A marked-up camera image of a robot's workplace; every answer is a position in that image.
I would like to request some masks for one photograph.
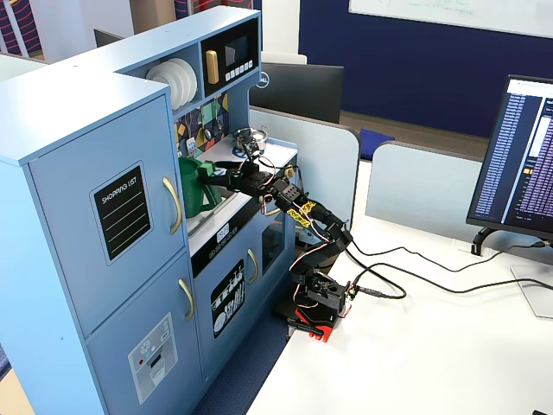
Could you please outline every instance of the green watering can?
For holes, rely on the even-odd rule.
[[[215,209],[222,202],[221,193],[214,186],[198,182],[199,176],[210,176],[215,171],[211,162],[201,162],[195,158],[180,157],[179,168],[181,170],[182,197],[187,219],[193,218],[200,212]]]

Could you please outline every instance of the black label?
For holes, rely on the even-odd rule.
[[[151,228],[140,166],[96,192],[94,201],[110,260]]]
[[[215,338],[219,337],[226,325],[236,316],[244,301],[244,260],[241,259],[211,293],[213,335]]]
[[[215,258],[225,247],[225,245],[244,227],[248,221],[253,218],[259,210],[257,201],[251,199],[248,201],[214,236],[212,236],[199,250],[192,256],[192,273],[194,278],[198,277],[200,272],[206,268],[213,258]]]

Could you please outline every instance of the robotic arm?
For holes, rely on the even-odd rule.
[[[321,272],[317,265],[344,252],[353,240],[352,235],[340,219],[319,202],[309,199],[288,178],[259,171],[259,165],[254,163],[260,157],[255,141],[242,145],[248,156],[245,161],[216,162],[215,166],[226,169],[226,174],[203,176],[199,180],[205,184],[244,193],[260,200],[262,204],[275,201],[277,208],[319,237],[321,242],[302,253],[289,270],[292,280],[298,284],[294,295],[296,315],[302,322],[313,327],[313,332],[320,334],[323,331],[325,341],[338,320],[339,313],[344,309],[350,283],[346,286],[338,284]]]

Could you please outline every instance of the cabinet door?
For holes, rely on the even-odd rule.
[[[183,414],[201,392],[188,256],[132,298],[88,344],[110,415]]]
[[[85,336],[184,247],[173,140],[158,98],[30,164]]]
[[[294,260],[294,224],[284,212],[256,218],[257,232],[251,234],[249,246],[257,259],[259,273],[257,280],[247,286],[251,296],[258,302],[275,288],[282,278],[288,277],[289,267]]]
[[[259,265],[248,249],[258,242],[256,217],[226,244],[194,279],[200,332],[200,359],[204,379],[209,379],[233,352],[255,322],[249,310],[261,306],[251,286],[259,280]]]

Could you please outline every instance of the computer monitor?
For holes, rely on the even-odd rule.
[[[104,30],[95,29],[94,39],[96,40],[96,47],[101,48],[105,45],[109,45],[110,43],[120,41],[123,37],[104,32]]]
[[[264,63],[250,104],[329,123],[340,122],[344,67]]]
[[[553,80],[510,76],[467,223],[553,239]],[[511,267],[515,278],[553,283],[549,265]],[[537,316],[553,295],[521,284]]]

